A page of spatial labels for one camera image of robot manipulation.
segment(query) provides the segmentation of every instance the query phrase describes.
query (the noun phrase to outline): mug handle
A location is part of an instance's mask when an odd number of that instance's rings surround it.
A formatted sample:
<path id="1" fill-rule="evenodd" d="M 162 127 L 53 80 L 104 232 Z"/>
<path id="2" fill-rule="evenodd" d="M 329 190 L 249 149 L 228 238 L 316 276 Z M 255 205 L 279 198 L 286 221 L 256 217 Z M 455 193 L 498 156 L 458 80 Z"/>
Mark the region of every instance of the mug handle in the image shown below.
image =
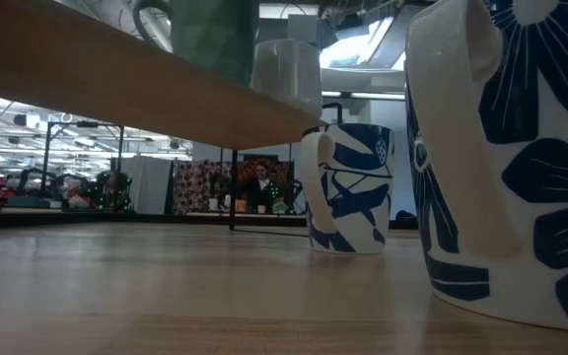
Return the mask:
<path id="1" fill-rule="evenodd" d="M 313 211 L 313 221 L 323 232 L 334 232 L 336 227 L 332 221 L 332 213 L 327 205 L 323 188 L 321 187 L 320 163 L 326 162 L 331 156 L 334 142 L 323 132 L 307 134 L 301 143 L 302 169 L 300 181 L 306 202 Z"/>
<path id="2" fill-rule="evenodd" d="M 165 12 L 166 15 L 168 15 L 168 19 L 170 20 L 172 20 L 173 9 L 170 7 L 170 4 L 168 4 L 164 0 L 137 0 L 135 6 L 133 7 L 133 22 L 135 23 L 137 32 L 139 32 L 139 34 L 141 34 L 146 41 L 157 44 L 155 40 L 148 34 L 148 31 L 146 31 L 146 27 L 144 26 L 140 15 L 140 12 L 142 10 L 150 8 L 155 8 Z"/>

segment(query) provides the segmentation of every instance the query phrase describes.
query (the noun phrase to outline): person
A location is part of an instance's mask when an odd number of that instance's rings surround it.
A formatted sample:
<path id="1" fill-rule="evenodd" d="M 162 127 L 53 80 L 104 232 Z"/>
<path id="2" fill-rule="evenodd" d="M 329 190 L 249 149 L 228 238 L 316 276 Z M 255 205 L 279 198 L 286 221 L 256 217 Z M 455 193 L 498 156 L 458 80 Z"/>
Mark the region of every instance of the person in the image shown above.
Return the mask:
<path id="1" fill-rule="evenodd" d="M 258 206 L 265 207 L 265 213 L 273 212 L 273 203 L 279 197 L 279 188 L 268 178 L 268 169 L 258 164 L 254 170 L 255 177 L 241 189 L 241 195 L 247 195 L 248 212 L 256 213 Z"/>

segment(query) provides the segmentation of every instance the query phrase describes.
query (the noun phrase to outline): metal frame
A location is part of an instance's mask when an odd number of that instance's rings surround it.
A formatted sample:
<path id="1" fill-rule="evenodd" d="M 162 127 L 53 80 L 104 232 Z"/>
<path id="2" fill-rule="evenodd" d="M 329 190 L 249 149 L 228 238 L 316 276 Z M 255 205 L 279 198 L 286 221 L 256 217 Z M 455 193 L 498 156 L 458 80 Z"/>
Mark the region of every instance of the metal frame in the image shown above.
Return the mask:
<path id="1" fill-rule="evenodd" d="M 51 127 L 59 125 L 63 126 L 61 129 L 56 131 L 54 136 L 51 135 Z M 122 145 L 124 143 L 124 126 L 118 124 L 110 123 L 95 123 L 95 122 L 48 122 L 47 123 L 47 135 L 45 136 L 45 154 L 43 155 L 43 169 L 40 179 L 40 195 L 45 196 L 45 185 L 47 180 L 47 163 L 49 161 L 49 143 L 52 139 L 58 137 L 58 134 L 70 125 L 75 125 L 80 128 L 98 128 L 98 127 L 118 127 L 119 128 L 119 145 L 117 147 L 117 162 L 116 162 L 116 172 L 121 173 L 121 163 L 122 163 Z M 113 206 L 117 206 L 117 194 L 115 195 L 115 201 Z"/>

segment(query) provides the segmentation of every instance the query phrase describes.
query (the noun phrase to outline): green object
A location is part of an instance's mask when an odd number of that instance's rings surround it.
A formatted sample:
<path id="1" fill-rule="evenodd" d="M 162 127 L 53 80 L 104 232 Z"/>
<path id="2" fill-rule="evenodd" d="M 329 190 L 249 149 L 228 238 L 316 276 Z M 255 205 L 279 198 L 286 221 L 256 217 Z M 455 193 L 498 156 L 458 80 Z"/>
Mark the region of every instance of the green object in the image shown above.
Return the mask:
<path id="1" fill-rule="evenodd" d="M 253 43 L 257 34 L 256 0 L 137 0 L 133 20 L 144 39 L 140 11 L 165 12 L 171 25 L 173 53 L 203 69 L 249 86 L 253 69 Z"/>

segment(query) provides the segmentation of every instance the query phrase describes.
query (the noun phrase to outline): white wall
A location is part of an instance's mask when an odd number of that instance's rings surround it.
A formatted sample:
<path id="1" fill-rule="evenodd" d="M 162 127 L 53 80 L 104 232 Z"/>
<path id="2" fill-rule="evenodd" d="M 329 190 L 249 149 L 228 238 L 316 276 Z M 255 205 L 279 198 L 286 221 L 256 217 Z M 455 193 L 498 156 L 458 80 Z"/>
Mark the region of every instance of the white wall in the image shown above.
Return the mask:
<path id="1" fill-rule="evenodd" d="M 333 119 L 336 120 L 336 109 L 325 109 L 321 119 L 326 122 L 332 122 Z M 372 124 L 378 124 L 391 129 L 395 139 L 391 218 L 395 219 L 395 214 L 399 210 L 405 210 L 415 214 L 415 199 L 411 186 L 411 165 L 407 146 L 408 140 L 406 137 L 406 112 L 404 110 L 404 102 L 372 101 L 361 110 L 359 115 L 351 115 L 349 110 L 343 112 L 344 122 L 370 122 L 370 120 Z M 291 159 L 295 162 L 295 178 L 299 178 L 301 168 L 299 166 L 299 144 L 294 143 L 292 149 Z M 289 146 L 285 144 L 240 151 L 238 157 L 239 161 L 243 160 L 242 154 L 277 155 L 280 162 L 288 162 Z M 220 160 L 220 148 L 195 142 L 192 148 L 192 159 L 194 161 L 208 159 L 218 162 Z M 231 160 L 232 151 L 225 149 L 223 152 L 223 161 L 231 162 Z M 301 194 L 296 202 L 299 206 L 304 208 L 306 204 L 304 194 Z"/>
<path id="2" fill-rule="evenodd" d="M 372 101 L 372 124 L 391 129 L 395 139 L 391 218 L 399 210 L 415 214 L 404 102 Z"/>

